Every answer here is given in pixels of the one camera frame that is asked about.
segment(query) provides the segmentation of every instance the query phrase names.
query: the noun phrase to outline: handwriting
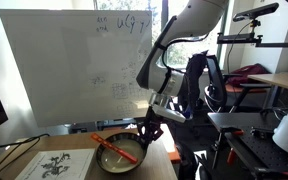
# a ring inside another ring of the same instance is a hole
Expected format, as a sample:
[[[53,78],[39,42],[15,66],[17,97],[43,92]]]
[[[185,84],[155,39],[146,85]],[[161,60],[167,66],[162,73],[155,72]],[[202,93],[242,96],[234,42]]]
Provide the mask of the handwriting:
[[[137,60],[138,60],[139,62],[144,61],[145,58],[146,58],[147,55],[148,55],[148,51],[147,51],[147,50],[142,50],[142,49],[138,50],[137,53],[138,53],[138,58],[137,58]]]
[[[136,72],[135,69],[133,69],[133,70],[130,71],[130,74],[131,74],[132,78],[136,78],[137,72]]]
[[[98,27],[96,28],[97,32],[108,32],[108,28],[107,28],[107,17],[97,17],[96,20]]]
[[[127,99],[128,89],[126,84],[115,83],[112,84],[113,98],[115,99]]]
[[[136,63],[135,62],[129,62],[128,63],[128,67],[131,69],[135,69],[136,68]]]
[[[145,89],[140,88],[136,82],[130,82],[128,84],[128,88],[129,88],[130,96],[133,96],[136,98],[146,96],[148,93],[148,91],[146,91]]]
[[[138,27],[139,33],[143,33],[143,29],[148,27],[151,20],[145,22],[144,20],[137,20],[135,16],[127,14],[125,18],[117,18],[117,27],[129,29],[130,34],[133,33],[135,27]]]
[[[92,87],[100,87],[101,85],[105,84],[105,78],[104,77],[95,77],[90,79]]]
[[[117,112],[121,117],[128,118],[132,117],[134,113],[134,104],[132,102],[125,102],[125,104],[117,106]]]

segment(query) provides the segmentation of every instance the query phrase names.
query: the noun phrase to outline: wooden table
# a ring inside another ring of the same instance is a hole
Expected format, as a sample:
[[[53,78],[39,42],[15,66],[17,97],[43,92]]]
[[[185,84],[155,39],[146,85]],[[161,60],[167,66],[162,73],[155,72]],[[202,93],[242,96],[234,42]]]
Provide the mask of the wooden table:
[[[136,129],[128,130],[110,130],[110,131],[99,131],[96,132],[103,138],[107,138],[113,134],[119,132],[133,132],[137,133]],[[83,148],[96,148],[98,144],[90,140],[90,133],[81,133],[81,134],[70,134],[70,135],[61,135],[61,136],[51,136],[43,137],[40,142],[38,142],[31,150],[25,153],[20,157],[15,163],[11,164],[8,168],[4,169],[0,173],[2,179],[15,179],[16,176],[24,169],[24,167],[30,162],[30,160],[39,152],[39,151],[48,151],[48,150],[67,150],[67,149],[83,149]],[[13,160],[20,153],[25,151],[31,144],[21,145],[13,154],[7,158],[7,160],[0,165],[3,167],[6,163]],[[5,151],[0,156],[0,161],[5,157],[12,148]],[[131,172],[124,174],[110,174],[103,171],[97,163],[91,170],[90,173],[92,179],[177,179],[171,161],[168,157],[168,154],[163,145],[162,139],[152,142],[149,146],[147,155],[143,163],[136,169]]]
[[[276,106],[281,89],[288,89],[288,73],[258,74],[248,75],[247,77],[273,86],[267,98],[268,102],[265,103],[264,107],[270,108]]]
[[[288,89],[288,73],[248,75],[250,79]]]

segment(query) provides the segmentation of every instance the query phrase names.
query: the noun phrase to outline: bowl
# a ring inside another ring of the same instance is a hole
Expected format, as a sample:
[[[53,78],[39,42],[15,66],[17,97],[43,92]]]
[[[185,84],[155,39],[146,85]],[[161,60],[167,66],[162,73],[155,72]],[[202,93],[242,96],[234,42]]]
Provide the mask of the bowl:
[[[118,133],[105,139],[138,159],[136,164],[131,164],[117,152],[100,145],[96,150],[97,164],[110,173],[125,173],[138,167],[144,160],[147,145],[134,133]]]

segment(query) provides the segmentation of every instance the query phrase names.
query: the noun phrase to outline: whiteboard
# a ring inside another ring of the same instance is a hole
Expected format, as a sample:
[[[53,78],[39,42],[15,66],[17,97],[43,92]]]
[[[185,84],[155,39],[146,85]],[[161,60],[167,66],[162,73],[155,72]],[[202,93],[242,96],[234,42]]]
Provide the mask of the whiteboard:
[[[143,117],[151,12],[0,9],[38,126]]]

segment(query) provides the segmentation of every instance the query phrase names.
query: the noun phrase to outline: wire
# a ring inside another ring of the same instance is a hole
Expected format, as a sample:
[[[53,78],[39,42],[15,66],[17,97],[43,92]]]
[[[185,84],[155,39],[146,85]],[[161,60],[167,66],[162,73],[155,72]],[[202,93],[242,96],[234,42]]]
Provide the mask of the wire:
[[[29,143],[29,142],[31,142],[31,141],[33,141],[36,138],[41,137],[41,136],[50,136],[50,135],[49,134],[41,134],[39,136],[30,137],[30,138],[28,138],[28,139],[26,139],[25,141],[22,141],[22,142],[16,142],[16,143],[9,143],[9,144],[0,145],[0,148],[7,147],[7,146],[21,145],[21,144],[24,144],[24,143]]]
[[[232,52],[232,49],[233,49],[233,46],[234,46],[234,42],[235,42],[235,40],[237,39],[237,37],[241,34],[241,32],[248,26],[248,25],[250,25],[252,22],[249,22],[249,23],[247,23],[244,27],[242,27],[242,29],[237,33],[237,35],[234,37],[234,39],[233,39],[233,42],[232,42],[232,46],[231,46],[231,48],[230,48],[230,50],[229,50],[229,52],[228,52],[228,54],[227,54],[227,64],[226,64],[226,67],[227,67],[227,73],[228,73],[228,75],[230,74],[230,55],[231,55],[231,52]],[[237,96],[236,96],[236,92],[235,92],[235,88],[234,88],[234,86],[232,86],[233,87],[233,91],[234,91],[234,96],[235,96],[235,100],[237,99]]]
[[[260,113],[268,113],[270,111],[274,113],[275,117],[279,121],[282,121],[283,117],[287,115],[288,108],[272,107],[268,109],[263,109],[260,111]]]
[[[39,140],[40,140],[40,138],[41,138],[42,136],[50,136],[50,135],[49,135],[49,134],[41,134],[41,135],[39,135],[39,136],[35,136],[35,137],[28,138],[28,139],[26,139],[26,140],[23,141],[23,142],[0,145],[0,148],[6,147],[6,146],[8,146],[8,145],[13,145],[13,144],[16,145],[16,147],[15,147],[14,149],[12,149],[11,152],[8,153],[8,154],[0,161],[0,165],[1,165],[18,147],[20,147],[22,144],[26,144],[26,143],[32,142],[32,141],[34,141],[34,140],[36,140],[36,139],[38,139],[37,142],[39,142]],[[16,157],[15,159],[13,159],[13,160],[12,160],[11,162],[9,162],[7,165],[5,165],[4,167],[2,167],[2,168],[0,169],[0,172],[1,172],[3,169],[5,169],[7,166],[9,166],[11,163],[13,163],[14,161],[16,161],[18,158],[20,158],[24,153],[26,153],[26,152],[27,152],[29,149],[31,149],[35,144],[37,144],[37,142],[35,142],[32,146],[30,146],[28,149],[26,149],[22,154],[20,154],[18,157]]]
[[[163,65],[164,65],[167,69],[174,70],[174,71],[177,71],[177,72],[179,72],[179,73],[183,73],[182,71],[177,70],[177,69],[175,69],[175,68],[172,68],[172,67],[168,66],[168,65],[165,63],[164,57],[165,57],[165,53],[166,53],[167,49],[168,49],[172,44],[176,44],[176,43],[181,43],[181,42],[200,42],[200,41],[203,41],[203,40],[205,40],[205,39],[208,37],[208,35],[209,35],[209,33],[206,34],[203,38],[200,38],[200,39],[197,39],[197,40],[175,39],[175,40],[169,42],[169,43],[167,44],[165,50],[163,51],[163,54],[162,54],[162,63],[163,63]]]

